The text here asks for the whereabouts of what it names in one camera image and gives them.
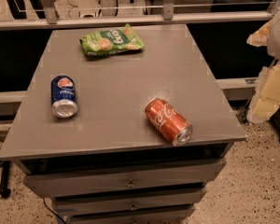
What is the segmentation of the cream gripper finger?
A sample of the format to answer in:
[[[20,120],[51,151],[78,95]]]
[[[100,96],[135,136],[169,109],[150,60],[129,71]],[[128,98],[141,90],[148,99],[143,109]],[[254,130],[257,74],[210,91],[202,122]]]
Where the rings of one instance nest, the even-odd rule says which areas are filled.
[[[269,120],[280,107],[280,61],[272,68],[263,67],[246,118],[252,123]]]

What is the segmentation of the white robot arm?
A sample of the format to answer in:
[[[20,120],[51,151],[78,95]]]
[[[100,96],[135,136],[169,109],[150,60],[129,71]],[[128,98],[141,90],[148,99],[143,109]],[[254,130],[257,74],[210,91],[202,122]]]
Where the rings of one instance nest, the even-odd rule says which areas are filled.
[[[262,25],[246,40],[248,45],[267,48],[267,52],[277,63],[262,67],[257,79],[255,94],[246,114],[252,123],[262,123],[280,107],[280,8],[273,18]]]

